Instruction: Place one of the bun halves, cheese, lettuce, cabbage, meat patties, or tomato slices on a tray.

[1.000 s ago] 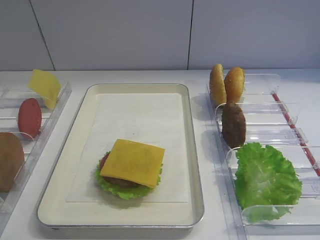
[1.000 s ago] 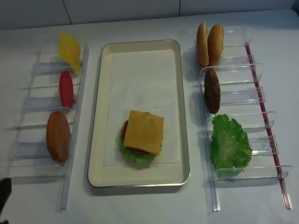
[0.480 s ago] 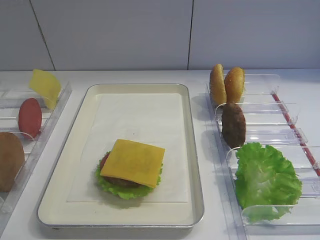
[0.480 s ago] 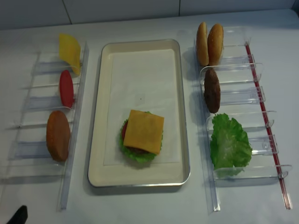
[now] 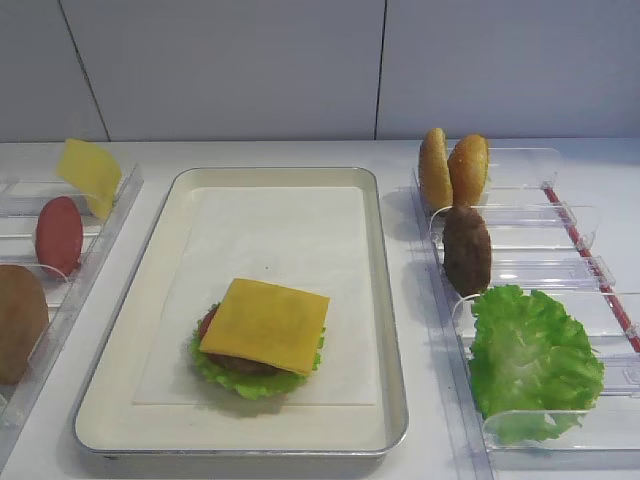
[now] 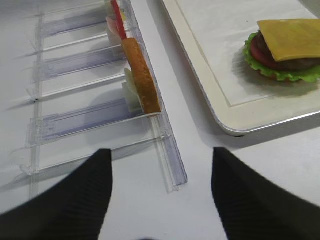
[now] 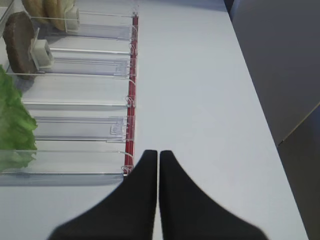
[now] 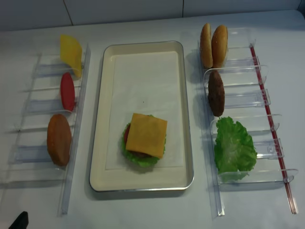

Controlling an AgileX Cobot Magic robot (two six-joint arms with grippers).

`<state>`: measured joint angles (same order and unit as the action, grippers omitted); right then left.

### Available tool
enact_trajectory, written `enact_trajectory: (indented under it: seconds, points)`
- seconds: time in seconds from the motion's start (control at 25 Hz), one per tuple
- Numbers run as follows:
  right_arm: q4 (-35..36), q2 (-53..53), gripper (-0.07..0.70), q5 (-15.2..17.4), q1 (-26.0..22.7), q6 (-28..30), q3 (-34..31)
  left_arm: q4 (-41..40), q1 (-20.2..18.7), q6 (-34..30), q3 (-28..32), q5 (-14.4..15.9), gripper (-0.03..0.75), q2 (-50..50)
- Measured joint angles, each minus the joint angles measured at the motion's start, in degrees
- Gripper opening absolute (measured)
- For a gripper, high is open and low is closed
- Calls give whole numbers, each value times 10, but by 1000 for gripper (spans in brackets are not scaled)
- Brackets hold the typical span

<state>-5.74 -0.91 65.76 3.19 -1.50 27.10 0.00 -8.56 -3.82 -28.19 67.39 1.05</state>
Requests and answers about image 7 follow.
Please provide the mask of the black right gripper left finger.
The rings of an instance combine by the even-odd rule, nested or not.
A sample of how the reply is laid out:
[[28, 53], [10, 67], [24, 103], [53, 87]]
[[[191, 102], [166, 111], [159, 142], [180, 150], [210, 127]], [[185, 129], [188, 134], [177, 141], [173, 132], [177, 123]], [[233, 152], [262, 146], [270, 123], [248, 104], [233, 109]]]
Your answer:
[[51, 240], [151, 240], [157, 204], [158, 153], [145, 150], [133, 171], [100, 203], [69, 220]]

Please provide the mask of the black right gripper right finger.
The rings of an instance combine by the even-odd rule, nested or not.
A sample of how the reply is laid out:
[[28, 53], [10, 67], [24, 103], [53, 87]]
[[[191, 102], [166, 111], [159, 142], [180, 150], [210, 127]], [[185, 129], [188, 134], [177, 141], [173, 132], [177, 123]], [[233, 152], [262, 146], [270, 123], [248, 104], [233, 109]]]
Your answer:
[[159, 209], [165, 240], [265, 240], [258, 227], [224, 209], [187, 175], [170, 150], [160, 153]]

